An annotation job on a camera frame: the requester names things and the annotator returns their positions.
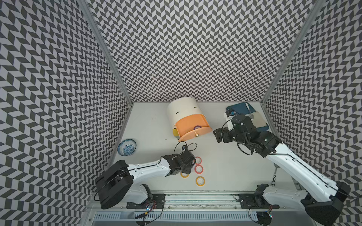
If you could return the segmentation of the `yellow tape roll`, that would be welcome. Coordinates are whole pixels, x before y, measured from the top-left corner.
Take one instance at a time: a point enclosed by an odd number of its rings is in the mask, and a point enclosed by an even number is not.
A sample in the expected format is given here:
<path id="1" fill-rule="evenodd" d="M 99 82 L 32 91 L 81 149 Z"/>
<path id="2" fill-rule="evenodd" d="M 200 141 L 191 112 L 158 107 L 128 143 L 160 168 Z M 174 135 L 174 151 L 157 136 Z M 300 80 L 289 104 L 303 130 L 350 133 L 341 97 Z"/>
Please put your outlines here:
<path id="1" fill-rule="evenodd" d="M 206 180 L 205 180 L 205 178 L 202 177 L 202 176 L 198 176 L 198 177 L 196 178 L 196 184 L 197 184 L 198 186 L 204 186 L 204 185 L 205 185 L 205 182 L 206 182 Z"/>
<path id="2" fill-rule="evenodd" d="M 181 177 L 182 177 L 182 178 L 184 178 L 184 179 L 185 179 L 185 178 L 187 178 L 187 177 L 189 176 L 189 174 L 182 173 L 182 172 L 180 173 L 180 175 L 181 175 Z"/>

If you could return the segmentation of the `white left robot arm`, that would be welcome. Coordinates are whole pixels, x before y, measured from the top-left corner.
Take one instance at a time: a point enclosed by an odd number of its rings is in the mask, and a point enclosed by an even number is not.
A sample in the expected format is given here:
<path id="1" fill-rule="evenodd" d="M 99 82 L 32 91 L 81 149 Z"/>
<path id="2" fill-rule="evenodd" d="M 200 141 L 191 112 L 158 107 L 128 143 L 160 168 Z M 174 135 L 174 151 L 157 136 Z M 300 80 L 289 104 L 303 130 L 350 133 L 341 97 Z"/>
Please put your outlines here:
<path id="1" fill-rule="evenodd" d="M 119 160 L 95 179 L 101 208 L 107 210 L 120 202 L 142 204 L 151 196 L 145 182 L 180 173 L 190 174 L 195 164 L 196 158 L 189 150 L 143 164 L 127 164 L 125 160 Z"/>

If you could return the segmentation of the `white round drawer cabinet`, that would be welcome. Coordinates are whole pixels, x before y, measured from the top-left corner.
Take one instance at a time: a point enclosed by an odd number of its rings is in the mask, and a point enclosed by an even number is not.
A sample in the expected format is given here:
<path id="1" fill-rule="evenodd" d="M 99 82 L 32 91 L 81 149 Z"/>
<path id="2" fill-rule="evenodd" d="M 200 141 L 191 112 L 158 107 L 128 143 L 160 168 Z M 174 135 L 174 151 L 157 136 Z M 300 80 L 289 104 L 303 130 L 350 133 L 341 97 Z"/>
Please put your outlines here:
<path id="1" fill-rule="evenodd" d="M 172 129 L 180 119 L 196 114 L 203 115 L 195 99 L 190 97 L 179 98 L 167 107 L 167 115 Z"/>

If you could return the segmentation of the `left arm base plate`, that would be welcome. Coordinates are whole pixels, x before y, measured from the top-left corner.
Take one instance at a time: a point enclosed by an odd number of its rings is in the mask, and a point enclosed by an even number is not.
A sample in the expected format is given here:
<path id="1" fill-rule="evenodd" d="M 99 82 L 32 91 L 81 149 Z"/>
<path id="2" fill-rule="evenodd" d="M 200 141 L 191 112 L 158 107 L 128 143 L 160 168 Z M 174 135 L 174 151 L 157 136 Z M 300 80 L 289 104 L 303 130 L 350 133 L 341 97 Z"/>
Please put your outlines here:
<path id="1" fill-rule="evenodd" d="M 153 194 L 153 198 L 147 198 L 141 204 L 135 204 L 128 202 L 126 205 L 127 209 L 146 210 L 151 209 L 155 205 L 155 209 L 163 209 L 165 206 L 166 194 Z"/>

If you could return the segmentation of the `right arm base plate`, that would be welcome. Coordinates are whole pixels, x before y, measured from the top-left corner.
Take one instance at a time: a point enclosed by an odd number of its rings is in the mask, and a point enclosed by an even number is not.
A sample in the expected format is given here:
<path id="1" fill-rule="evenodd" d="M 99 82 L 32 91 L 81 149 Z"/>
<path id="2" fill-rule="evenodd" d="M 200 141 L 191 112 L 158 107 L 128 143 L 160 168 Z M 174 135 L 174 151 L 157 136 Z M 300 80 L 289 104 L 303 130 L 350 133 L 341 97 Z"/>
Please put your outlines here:
<path id="1" fill-rule="evenodd" d="M 251 193 L 238 194 L 238 201 L 240 202 L 242 209 L 279 209 L 279 205 L 271 205 L 268 203 L 262 195 L 254 195 Z"/>

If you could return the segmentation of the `yellow drawer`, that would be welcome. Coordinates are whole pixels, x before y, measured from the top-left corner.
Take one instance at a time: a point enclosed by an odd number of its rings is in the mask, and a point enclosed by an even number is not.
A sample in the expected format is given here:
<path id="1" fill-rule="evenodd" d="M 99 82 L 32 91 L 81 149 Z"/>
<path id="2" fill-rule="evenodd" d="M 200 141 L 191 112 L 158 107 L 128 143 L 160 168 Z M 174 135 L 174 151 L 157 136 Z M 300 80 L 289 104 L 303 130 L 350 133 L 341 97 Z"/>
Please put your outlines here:
<path id="1" fill-rule="evenodd" d="M 179 133 L 178 133 L 177 128 L 173 128 L 173 129 L 172 129 L 172 133 L 173 133 L 173 136 L 174 136 L 175 138 L 180 139 L 180 135 L 179 135 Z"/>

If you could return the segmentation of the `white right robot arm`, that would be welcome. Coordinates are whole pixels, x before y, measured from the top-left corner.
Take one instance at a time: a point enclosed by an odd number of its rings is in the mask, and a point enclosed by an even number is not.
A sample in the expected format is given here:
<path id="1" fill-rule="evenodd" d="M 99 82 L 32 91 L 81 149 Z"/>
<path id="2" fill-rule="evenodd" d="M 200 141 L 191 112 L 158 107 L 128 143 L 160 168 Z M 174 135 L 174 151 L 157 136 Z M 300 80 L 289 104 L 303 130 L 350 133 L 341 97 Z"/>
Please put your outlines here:
<path id="1" fill-rule="evenodd" d="M 224 114 L 226 122 L 214 130 L 218 143 L 235 142 L 273 162 L 295 179 L 303 190 L 279 189 L 260 184 L 254 192 L 251 207 L 283 206 L 302 210 L 315 222 L 332 226 L 341 215 L 351 188 L 344 182 L 335 182 L 301 160 L 276 135 L 258 132 L 247 115 Z"/>

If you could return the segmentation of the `orange top drawer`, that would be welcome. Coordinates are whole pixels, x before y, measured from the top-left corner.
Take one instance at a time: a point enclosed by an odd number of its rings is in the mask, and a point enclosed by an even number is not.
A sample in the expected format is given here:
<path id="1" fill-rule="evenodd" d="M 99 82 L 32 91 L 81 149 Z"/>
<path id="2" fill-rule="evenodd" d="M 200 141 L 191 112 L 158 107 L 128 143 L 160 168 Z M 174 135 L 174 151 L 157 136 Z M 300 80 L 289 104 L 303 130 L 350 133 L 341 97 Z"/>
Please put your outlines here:
<path id="1" fill-rule="evenodd" d="M 197 125 L 202 126 L 202 128 L 194 130 Z M 175 124 L 175 127 L 180 135 L 179 142 L 191 140 L 213 131 L 206 117 L 202 114 L 184 117 Z"/>

